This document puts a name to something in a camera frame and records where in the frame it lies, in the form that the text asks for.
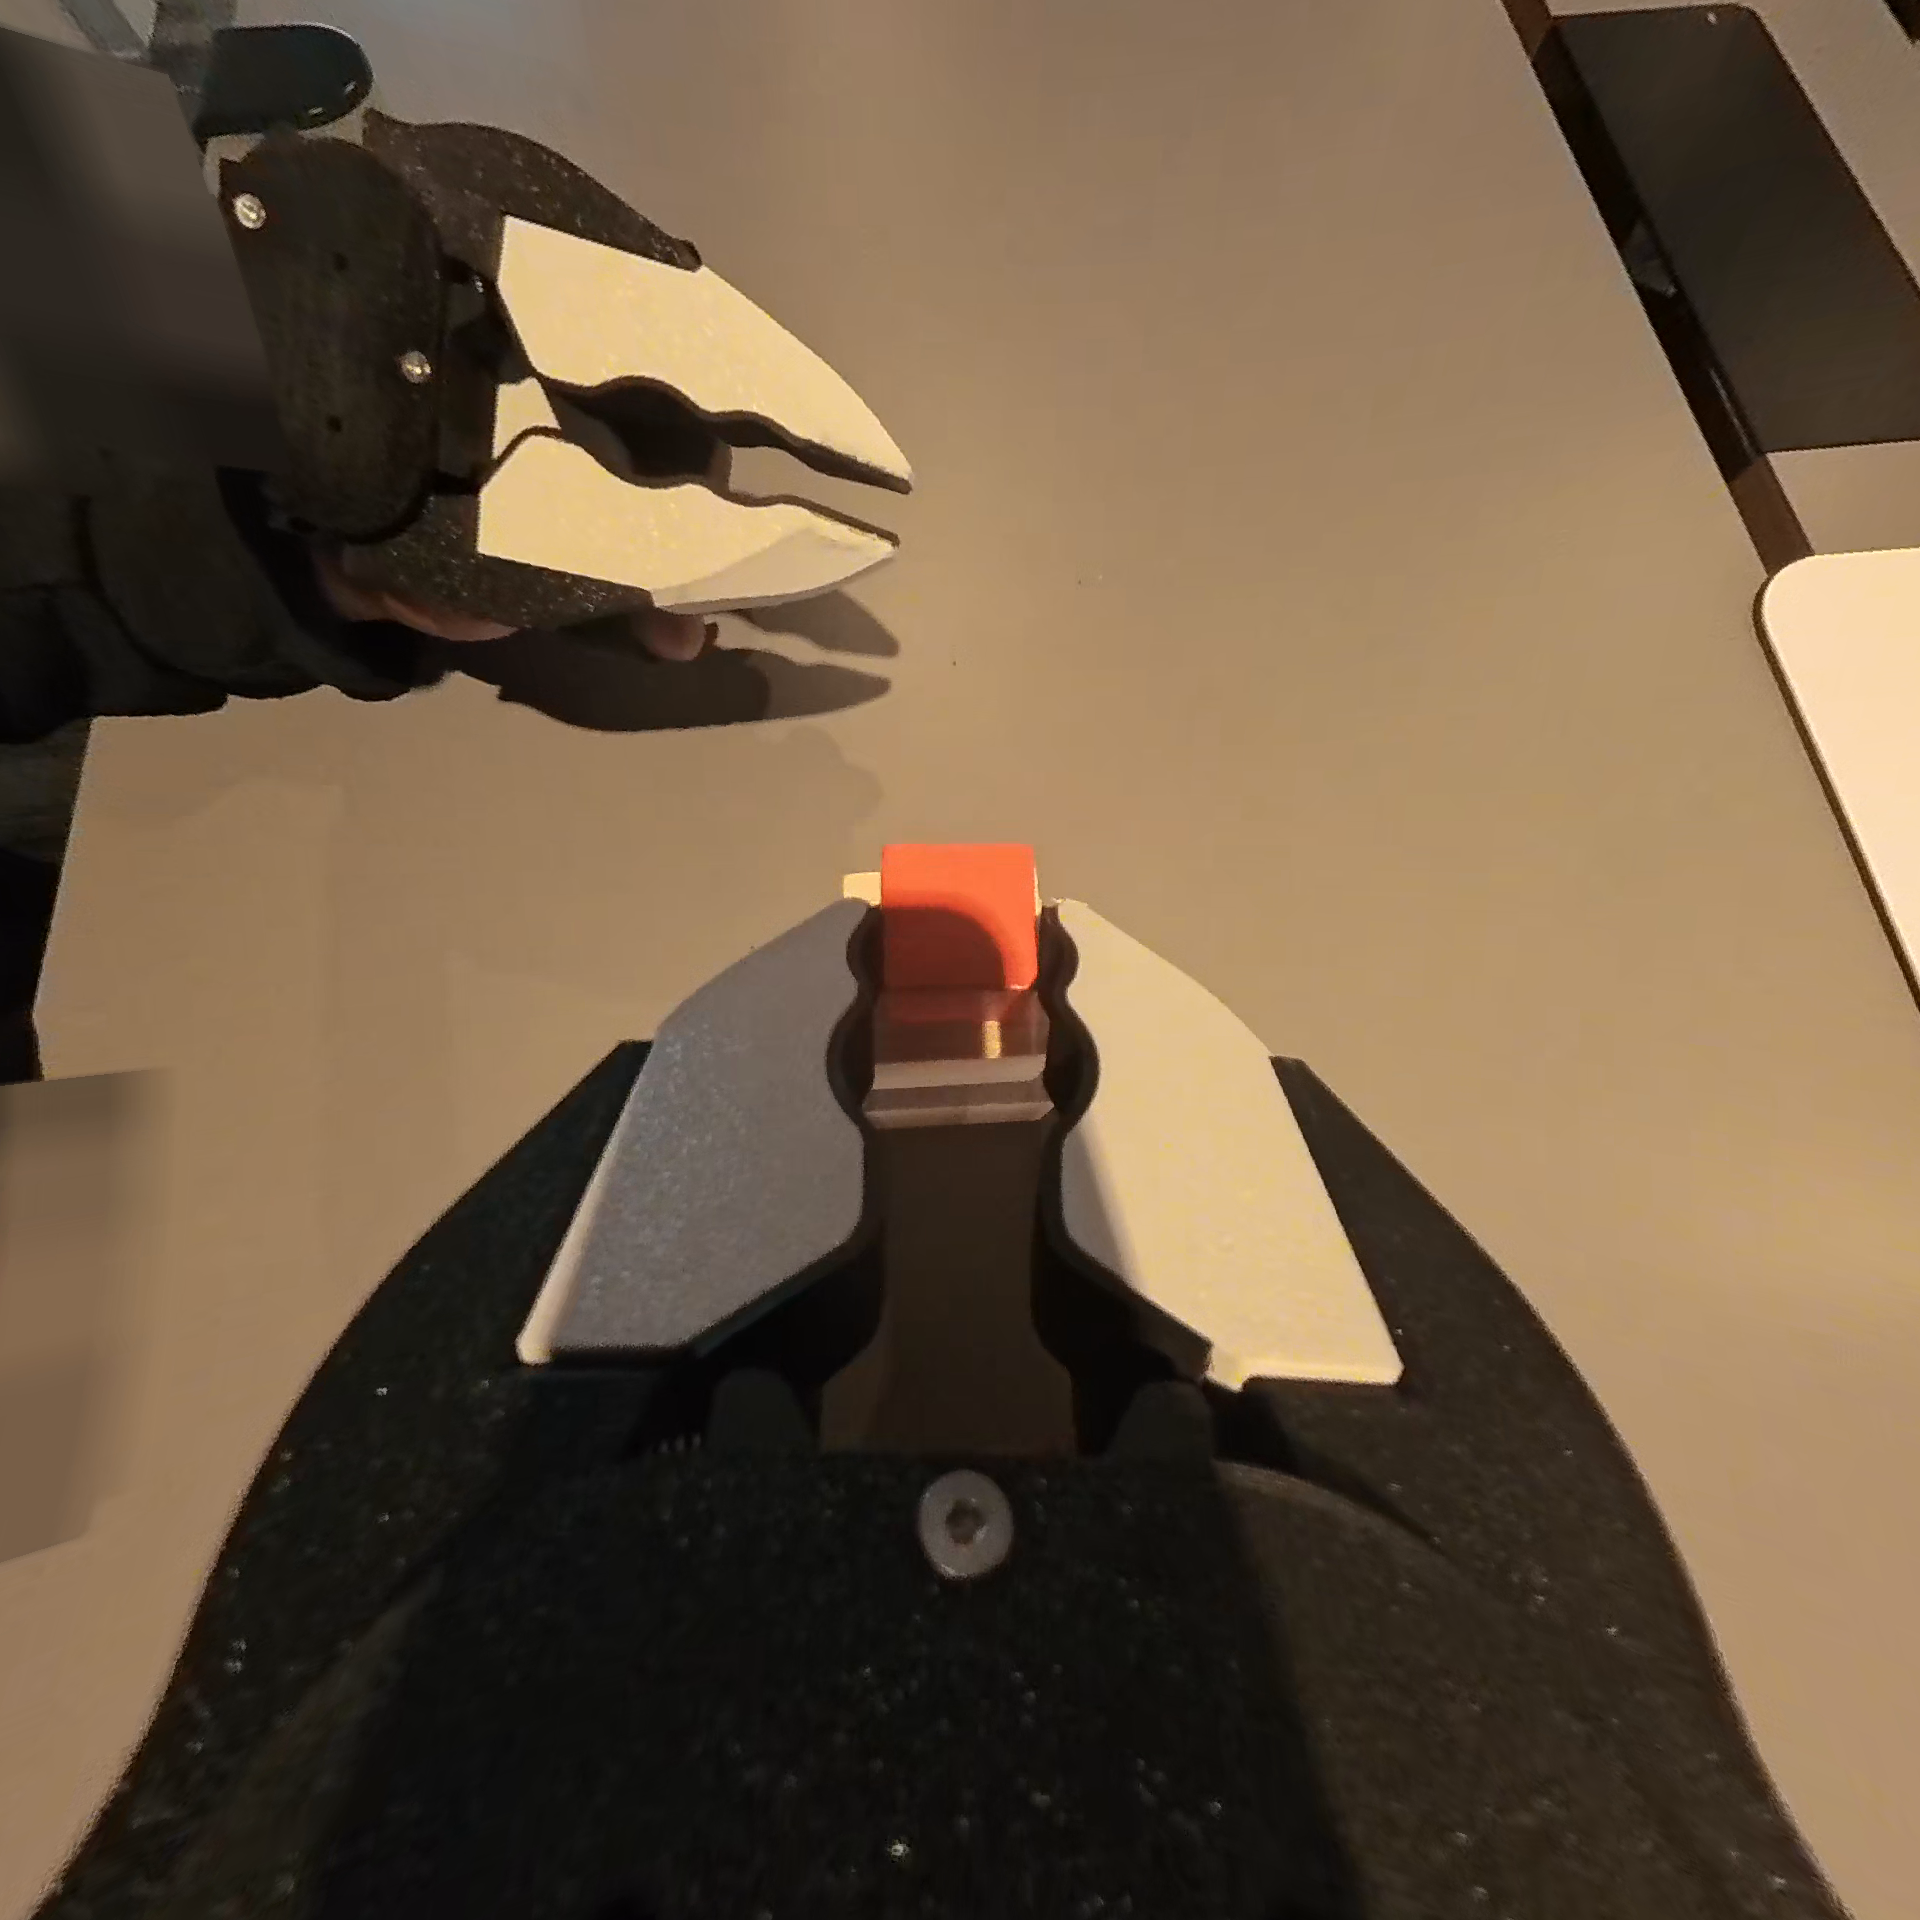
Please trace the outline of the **white document stand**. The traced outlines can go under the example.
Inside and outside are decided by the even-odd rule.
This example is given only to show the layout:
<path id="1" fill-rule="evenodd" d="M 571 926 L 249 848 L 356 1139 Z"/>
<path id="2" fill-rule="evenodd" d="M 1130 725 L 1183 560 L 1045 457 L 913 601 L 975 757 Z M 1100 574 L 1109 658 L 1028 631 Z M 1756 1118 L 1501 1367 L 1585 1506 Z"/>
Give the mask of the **white document stand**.
<path id="1" fill-rule="evenodd" d="M 1794 560 L 1757 631 L 1862 887 L 1918 990 L 1918 552 Z"/>

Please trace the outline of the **medium wooden cube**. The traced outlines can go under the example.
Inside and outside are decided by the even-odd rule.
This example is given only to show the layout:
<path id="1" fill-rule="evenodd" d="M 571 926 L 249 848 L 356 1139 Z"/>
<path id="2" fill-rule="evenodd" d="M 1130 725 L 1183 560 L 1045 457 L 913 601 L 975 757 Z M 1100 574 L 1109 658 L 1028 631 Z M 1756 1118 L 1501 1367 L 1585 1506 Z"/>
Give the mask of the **medium wooden cube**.
<path id="1" fill-rule="evenodd" d="M 881 990 L 876 1066 L 990 1066 L 1045 1061 L 1050 1017 L 1037 990 Z"/>

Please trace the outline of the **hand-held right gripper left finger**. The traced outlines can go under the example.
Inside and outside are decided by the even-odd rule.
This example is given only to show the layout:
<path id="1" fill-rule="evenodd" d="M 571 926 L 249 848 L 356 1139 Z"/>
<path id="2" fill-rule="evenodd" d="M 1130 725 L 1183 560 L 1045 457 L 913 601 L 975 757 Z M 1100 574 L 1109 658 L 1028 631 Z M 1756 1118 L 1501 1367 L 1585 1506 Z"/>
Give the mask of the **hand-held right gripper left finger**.
<path id="1" fill-rule="evenodd" d="M 842 896 L 659 1027 L 515 1342 L 524 1366 L 707 1357 L 870 1235 L 842 1047 L 874 901 Z"/>

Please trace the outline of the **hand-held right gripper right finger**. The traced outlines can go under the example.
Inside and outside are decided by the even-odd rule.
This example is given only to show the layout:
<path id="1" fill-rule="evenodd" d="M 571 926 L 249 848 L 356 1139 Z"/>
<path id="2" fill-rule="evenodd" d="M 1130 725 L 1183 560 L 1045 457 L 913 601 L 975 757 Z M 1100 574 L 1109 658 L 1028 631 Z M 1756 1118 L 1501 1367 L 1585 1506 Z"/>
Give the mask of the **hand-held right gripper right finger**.
<path id="1" fill-rule="evenodd" d="M 1054 917 L 1090 1042 L 1062 1243 L 1187 1379 L 1397 1387 L 1403 1361 L 1260 1035 L 1081 901 Z"/>

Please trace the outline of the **person's left hand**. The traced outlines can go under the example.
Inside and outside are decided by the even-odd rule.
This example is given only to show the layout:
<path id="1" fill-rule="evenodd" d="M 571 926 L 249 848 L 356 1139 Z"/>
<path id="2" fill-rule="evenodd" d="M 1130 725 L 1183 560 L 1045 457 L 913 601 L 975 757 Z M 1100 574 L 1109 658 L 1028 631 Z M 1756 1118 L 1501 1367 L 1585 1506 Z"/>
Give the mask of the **person's left hand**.
<path id="1" fill-rule="evenodd" d="M 458 645 L 508 641 L 524 634 L 522 627 L 509 623 L 458 609 L 441 609 L 410 600 L 389 587 L 372 586 L 365 569 L 348 563 L 345 552 L 335 544 L 314 544 L 311 563 L 327 603 L 335 616 L 350 623 L 383 623 L 422 634 L 431 641 Z M 715 618 L 659 609 L 637 609 L 626 616 L 613 616 L 613 627 L 636 641 L 646 657 L 665 664 L 691 664 L 699 658 L 717 637 Z"/>

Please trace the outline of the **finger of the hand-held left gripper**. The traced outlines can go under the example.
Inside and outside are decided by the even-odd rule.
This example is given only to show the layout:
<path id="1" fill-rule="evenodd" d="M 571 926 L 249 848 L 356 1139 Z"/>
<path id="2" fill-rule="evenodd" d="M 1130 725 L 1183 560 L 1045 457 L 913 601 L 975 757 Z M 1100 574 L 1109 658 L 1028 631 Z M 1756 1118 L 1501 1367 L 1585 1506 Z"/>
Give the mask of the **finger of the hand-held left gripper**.
<path id="1" fill-rule="evenodd" d="M 617 478 L 556 434 L 522 437 L 475 498 L 489 560 L 643 592 L 667 613 L 775 609 L 886 568 L 899 541 L 810 503 Z"/>
<path id="2" fill-rule="evenodd" d="M 529 366 L 575 394 L 651 390 L 710 425 L 766 429 L 819 474 L 908 494 L 913 464 L 869 403 L 709 267 L 676 267 L 506 217 L 495 296 Z"/>

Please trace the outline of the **black table panel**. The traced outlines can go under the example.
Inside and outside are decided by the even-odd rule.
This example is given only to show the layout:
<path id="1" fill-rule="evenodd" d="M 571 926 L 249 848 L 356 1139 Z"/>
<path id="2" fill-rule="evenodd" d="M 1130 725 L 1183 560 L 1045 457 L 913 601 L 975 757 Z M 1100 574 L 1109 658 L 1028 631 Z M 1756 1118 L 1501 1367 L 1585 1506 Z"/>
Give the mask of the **black table panel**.
<path id="1" fill-rule="evenodd" d="M 1532 67 L 1724 477 L 1915 441 L 1913 272 L 1756 9 L 1559 16 Z"/>

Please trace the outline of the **red cube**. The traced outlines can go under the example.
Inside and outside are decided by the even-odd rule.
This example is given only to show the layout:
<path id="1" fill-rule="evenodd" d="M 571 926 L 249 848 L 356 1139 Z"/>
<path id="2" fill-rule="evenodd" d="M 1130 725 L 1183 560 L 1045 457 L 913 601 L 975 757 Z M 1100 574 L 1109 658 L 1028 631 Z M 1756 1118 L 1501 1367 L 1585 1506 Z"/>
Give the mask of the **red cube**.
<path id="1" fill-rule="evenodd" d="M 1034 1011 L 1041 867 L 1028 843 L 886 843 L 878 875 L 886 1017 L 986 1025 Z"/>

